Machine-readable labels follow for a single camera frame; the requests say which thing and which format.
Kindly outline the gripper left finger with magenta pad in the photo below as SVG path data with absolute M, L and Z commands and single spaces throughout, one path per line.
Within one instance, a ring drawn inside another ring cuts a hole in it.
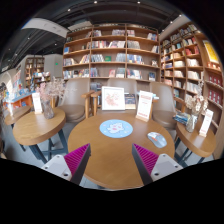
M 42 169 L 79 185 L 90 156 L 91 146 L 86 144 L 65 156 L 55 155 Z

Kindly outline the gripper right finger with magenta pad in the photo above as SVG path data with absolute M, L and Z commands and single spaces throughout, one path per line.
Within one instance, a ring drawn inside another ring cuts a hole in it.
M 167 154 L 157 155 L 137 144 L 132 145 L 132 156 L 143 185 L 148 185 L 182 169 L 182 166 Z

